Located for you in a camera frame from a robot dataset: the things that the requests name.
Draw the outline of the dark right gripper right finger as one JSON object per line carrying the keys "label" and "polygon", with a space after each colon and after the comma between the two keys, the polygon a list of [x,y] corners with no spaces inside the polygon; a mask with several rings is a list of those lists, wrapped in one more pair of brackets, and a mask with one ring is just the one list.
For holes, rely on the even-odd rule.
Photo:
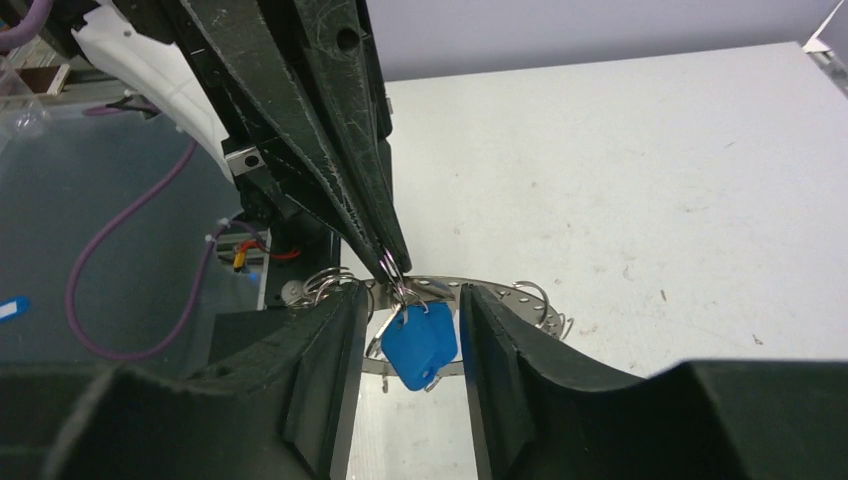
{"label": "dark right gripper right finger", "polygon": [[460,294],[482,479],[843,479],[847,366],[689,360],[646,379]]}

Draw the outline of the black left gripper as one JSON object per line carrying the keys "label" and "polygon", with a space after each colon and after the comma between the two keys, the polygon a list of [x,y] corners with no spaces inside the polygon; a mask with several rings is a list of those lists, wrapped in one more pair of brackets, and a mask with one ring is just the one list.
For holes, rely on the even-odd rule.
{"label": "black left gripper", "polygon": [[[99,1],[43,1],[39,32],[72,36]],[[364,1],[111,1],[142,35],[174,44],[224,124],[245,211],[308,236],[332,231],[374,278],[412,263],[395,210],[390,102]]]}

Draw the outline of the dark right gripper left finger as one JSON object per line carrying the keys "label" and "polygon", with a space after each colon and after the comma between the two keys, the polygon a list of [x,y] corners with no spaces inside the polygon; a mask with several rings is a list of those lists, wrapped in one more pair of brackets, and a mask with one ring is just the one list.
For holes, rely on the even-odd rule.
{"label": "dark right gripper left finger", "polygon": [[368,293],[336,288],[187,379],[129,365],[1,369],[5,479],[342,479]]}

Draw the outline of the silver key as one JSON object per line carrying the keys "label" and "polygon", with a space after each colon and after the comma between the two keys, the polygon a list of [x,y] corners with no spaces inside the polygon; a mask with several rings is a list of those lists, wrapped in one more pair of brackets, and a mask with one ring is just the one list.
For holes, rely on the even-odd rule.
{"label": "silver key", "polygon": [[365,357],[369,359],[377,359],[382,354],[382,339],[386,330],[392,324],[394,319],[397,317],[399,313],[403,310],[402,304],[394,305],[390,310],[388,316],[379,324],[374,336],[368,343],[365,349]]}

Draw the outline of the blue key tag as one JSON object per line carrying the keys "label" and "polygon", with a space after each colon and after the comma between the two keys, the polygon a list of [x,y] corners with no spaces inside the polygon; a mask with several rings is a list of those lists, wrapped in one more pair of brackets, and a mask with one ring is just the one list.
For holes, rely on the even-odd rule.
{"label": "blue key tag", "polygon": [[386,330],[381,346],[408,390],[426,389],[458,355],[452,309],[446,302],[403,309]]}

